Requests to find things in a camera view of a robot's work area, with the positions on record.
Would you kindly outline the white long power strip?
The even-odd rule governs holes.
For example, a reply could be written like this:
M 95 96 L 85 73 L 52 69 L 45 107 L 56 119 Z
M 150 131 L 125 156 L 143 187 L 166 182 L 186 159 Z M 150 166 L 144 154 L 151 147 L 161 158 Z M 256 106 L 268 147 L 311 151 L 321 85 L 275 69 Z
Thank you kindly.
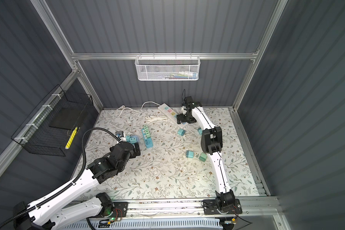
M 181 122 L 180 124 L 177 123 L 177 115 L 172 108 L 170 108 L 167 104 L 163 103 L 162 105 L 158 106 L 158 110 L 166 116 L 174 125 L 178 126 L 181 129 L 184 129 L 188 126 L 188 123 Z

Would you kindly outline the lavender square power socket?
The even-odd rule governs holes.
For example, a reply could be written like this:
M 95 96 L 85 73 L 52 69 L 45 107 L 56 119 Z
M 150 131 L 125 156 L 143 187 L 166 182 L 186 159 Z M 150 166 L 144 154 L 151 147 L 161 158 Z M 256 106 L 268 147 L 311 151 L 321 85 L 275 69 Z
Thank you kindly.
M 132 136 L 127 135 L 125 139 L 126 139 L 126 142 L 131 143 L 131 144 L 136 144 L 139 142 L 139 137 L 136 135 L 132 135 Z

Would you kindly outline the teal power strip with USB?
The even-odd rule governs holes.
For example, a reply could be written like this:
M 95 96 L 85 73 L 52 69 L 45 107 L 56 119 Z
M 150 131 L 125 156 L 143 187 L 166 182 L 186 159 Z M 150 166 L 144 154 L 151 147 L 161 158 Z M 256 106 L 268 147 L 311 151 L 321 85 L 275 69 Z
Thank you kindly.
M 146 145 L 146 148 L 152 148 L 153 147 L 153 142 L 151 139 L 151 135 L 149 132 L 149 129 L 147 127 L 147 125 L 144 125 L 143 128 L 141 129 L 142 135 L 143 135 L 143 139 Z

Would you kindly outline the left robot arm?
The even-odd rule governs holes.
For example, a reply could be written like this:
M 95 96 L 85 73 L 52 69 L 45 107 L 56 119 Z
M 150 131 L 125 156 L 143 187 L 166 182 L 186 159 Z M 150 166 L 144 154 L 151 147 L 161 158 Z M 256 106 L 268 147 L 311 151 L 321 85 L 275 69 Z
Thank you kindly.
M 122 216 L 105 192 L 92 199 L 68 206 L 75 198 L 104 181 L 118 175 L 130 159 L 140 156 L 138 143 L 121 141 L 109 153 L 90 163 L 80 177 L 75 177 L 48 195 L 29 204 L 17 204 L 13 226 L 16 230 L 56 230 L 90 217 L 116 218 Z

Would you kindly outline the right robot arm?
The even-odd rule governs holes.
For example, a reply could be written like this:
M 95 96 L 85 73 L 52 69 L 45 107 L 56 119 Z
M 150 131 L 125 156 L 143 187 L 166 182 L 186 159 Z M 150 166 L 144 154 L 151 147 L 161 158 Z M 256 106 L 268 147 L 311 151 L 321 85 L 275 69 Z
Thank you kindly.
M 200 102 L 195 102 L 192 97 L 184 97 L 181 107 L 182 113 L 177 115 L 177 123 L 198 123 L 202 130 L 201 148 L 210 160 L 216 185 L 217 209 L 226 213 L 235 207 L 235 194 L 229 184 L 222 158 L 222 129 L 211 122 Z

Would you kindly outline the pens in white basket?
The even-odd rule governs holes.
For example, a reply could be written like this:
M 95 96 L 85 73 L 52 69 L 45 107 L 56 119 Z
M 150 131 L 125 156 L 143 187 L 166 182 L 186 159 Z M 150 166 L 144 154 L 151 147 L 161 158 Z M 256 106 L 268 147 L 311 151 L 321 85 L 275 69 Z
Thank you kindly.
M 198 73 L 192 72 L 192 71 L 180 71 L 180 72 L 171 72 L 171 73 L 165 73 L 161 76 L 158 76 L 161 79 L 171 79 L 171 80 L 197 80 L 198 79 Z

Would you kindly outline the yellow marker in basket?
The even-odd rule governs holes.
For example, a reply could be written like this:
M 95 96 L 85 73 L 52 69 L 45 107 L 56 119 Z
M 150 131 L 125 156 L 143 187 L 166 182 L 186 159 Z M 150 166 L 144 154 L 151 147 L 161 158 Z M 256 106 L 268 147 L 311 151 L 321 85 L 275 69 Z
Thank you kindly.
M 68 150 L 70 147 L 71 147 L 71 145 L 72 145 L 72 143 L 73 143 L 73 140 L 74 140 L 74 138 L 75 138 L 75 136 L 76 136 L 76 134 L 77 134 L 77 132 L 78 132 L 78 127 L 76 127 L 73 131 L 72 131 L 72 133 L 71 133 L 71 135 L 70 135 L 70 137 L 69 137 L 69 140 L 68 140 L 68 142 L 66 143 L 66 146 L 65 146 L 65 149 L 66 150 Z

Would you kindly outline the black pad in basket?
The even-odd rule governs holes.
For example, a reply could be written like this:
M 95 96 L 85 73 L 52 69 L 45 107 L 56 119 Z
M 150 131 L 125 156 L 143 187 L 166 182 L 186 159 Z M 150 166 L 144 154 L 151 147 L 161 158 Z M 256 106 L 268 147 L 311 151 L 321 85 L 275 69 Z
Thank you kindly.
M 86 113 L 76 108 L 61 108 L 49 123 L 49 127 L 64 130 L 74 130 L 81 126 Z

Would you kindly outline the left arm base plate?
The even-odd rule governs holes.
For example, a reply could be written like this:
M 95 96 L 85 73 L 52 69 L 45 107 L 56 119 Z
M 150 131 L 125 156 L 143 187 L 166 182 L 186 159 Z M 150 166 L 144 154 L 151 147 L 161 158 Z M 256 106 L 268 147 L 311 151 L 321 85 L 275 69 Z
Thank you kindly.
M 97 215 L 100 218 L 124 218 L 128 211 L 128 202 L 114 202 L 102 205 L 101 212 Z

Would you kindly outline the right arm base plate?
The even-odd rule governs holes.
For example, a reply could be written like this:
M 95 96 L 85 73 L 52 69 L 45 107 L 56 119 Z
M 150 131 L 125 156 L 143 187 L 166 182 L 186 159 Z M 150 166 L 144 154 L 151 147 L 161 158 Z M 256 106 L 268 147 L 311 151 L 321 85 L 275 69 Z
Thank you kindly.
M 235 199 L 233 204 L 220 204 L 217 200 L 205 199 L 201 201 L 205 215 L 239 215 L 242 214 L 242 206 L 239 199 Z

